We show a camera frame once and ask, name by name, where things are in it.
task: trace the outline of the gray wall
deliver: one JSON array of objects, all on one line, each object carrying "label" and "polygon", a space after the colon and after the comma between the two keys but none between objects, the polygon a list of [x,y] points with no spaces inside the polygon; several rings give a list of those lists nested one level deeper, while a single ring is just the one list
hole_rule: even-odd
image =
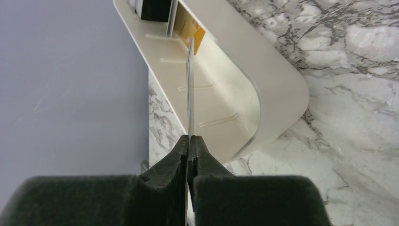
[{"label": "gray wall", "polygon": [[112,0],[0,1],[0,209],[31,176],[139,173],[147,71]]}]

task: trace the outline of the white container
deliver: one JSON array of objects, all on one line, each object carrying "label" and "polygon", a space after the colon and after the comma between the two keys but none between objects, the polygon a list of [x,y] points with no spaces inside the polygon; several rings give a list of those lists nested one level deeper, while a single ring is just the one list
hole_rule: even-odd
[{"label": "white container", "polygon": [[[180,0],[206,31],[193,61],[194,134],[221,163],[270,143],[305,112],[303,76],[226,0]],[[142,21],[127,0],[115,7],[187,131],[187,47],[167,23]]]}]

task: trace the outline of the marble countertop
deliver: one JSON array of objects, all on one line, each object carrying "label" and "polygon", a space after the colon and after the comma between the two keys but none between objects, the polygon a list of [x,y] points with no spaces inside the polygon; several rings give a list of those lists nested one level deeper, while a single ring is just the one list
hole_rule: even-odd
[{"label": "marble countertop", "polygon": [[[303,117],[235,175],[303,175],[334,226],[399,225],[399,1],[228,0],[305,77]],[[150,75],[150,165],[184,133]]]}]

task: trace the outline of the white object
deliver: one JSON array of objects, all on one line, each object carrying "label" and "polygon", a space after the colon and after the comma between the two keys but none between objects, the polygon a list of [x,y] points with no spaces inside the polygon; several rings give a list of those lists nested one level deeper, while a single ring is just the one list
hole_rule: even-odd
[{"label": "white object", "polygon": [[[192,61],[195,134],[221,163],[270,143],[305,112],[303,76],[225,0],[180,0],[206,31]],[[142,21],[126,0],[115,7],[187,131],[187,47],[167,23]]]}]

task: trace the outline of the marble surface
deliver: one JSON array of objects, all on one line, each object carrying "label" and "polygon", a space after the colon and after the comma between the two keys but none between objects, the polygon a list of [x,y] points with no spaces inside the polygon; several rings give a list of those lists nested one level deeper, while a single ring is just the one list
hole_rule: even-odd
[{"label": "marble surface", "polygon": [[[305,77],[308,110],[276,141],[225,165],[303,175],[334,226],[399,225],[399,1],[229,0]],[[150,80],[150,165],[184,132]]]}]

